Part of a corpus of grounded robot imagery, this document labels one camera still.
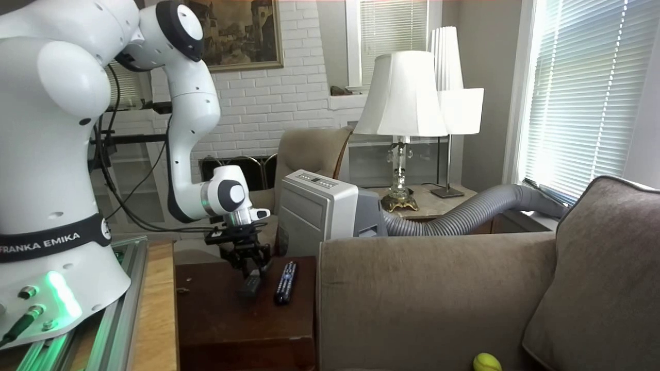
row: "table lamp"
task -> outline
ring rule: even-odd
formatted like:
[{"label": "table lamp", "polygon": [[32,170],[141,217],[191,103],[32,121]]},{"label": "table lamp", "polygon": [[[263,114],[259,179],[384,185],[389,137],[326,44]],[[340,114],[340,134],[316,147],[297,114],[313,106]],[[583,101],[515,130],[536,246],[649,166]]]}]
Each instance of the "table lamp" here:
[{"label": "table lamp", "polygon": [[439,185],[431,193],[436,197],[461,197],[464,193],[449,183],[452,136],[479,134],[484,91],[464,89],[461,84],[455,26],[431,31],[431,54],[442,124],[448,131],[446,182],[439,183],[436,179]]},{"label": "table lamp", "polygon": [[381,197],[385,211],[414,211],[406,188],[411,136],[446,136],[431,51],[394,51],[375,57],[372,79],[355,134],[392,136],[392,188]]}]

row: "remote control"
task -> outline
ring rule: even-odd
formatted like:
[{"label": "remote control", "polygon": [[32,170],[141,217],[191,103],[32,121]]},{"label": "remote control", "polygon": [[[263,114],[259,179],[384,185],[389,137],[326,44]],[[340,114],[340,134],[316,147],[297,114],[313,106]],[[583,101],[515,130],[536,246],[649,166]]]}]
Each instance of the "remote control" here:
[{"label": "remote control", "polygon": [[295,269],[297,269],[295,261],[285,263],[281,283],[276,285],[276,290],[274,290],[274,303],[276,304],[286,304],[289,303],[293,280],[295,280]]}]

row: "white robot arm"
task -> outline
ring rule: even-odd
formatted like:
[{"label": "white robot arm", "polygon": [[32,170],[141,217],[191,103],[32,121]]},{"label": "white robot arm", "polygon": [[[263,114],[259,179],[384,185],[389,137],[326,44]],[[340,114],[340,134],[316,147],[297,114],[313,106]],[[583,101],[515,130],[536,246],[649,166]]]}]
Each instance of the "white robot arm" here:
[{"label": "white robot arm", "polygon": [[172,214],[248,226],[268,217],[251,211],[237,166],[191,183],[190,150],[221,118],[200,42],[195,16],[171,1],[34,0],[0,16],[0,350],[63,333],[129,287],[86,173],[116,56],[166,72]]}]

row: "framed picture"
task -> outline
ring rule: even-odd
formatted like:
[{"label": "framed picture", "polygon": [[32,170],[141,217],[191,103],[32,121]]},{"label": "framed picture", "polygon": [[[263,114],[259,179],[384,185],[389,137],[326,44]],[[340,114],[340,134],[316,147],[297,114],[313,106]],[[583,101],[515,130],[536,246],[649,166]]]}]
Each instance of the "framed picture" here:
[{"label": "framed picture", "polygon": [[211,72],[281,68],[276,0],[186,0],[203,29]]}]

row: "gray pillow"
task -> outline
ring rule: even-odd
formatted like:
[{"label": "gray pillow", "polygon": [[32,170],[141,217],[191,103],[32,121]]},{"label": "gray pillow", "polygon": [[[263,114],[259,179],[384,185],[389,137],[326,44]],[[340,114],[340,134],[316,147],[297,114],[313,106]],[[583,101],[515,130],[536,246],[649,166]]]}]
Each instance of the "gray pillow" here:
[{"label": "gray pillow", "polygon": [[521,347],[549,369],[660,369],[660,193],[597,177],[557,229]]}]

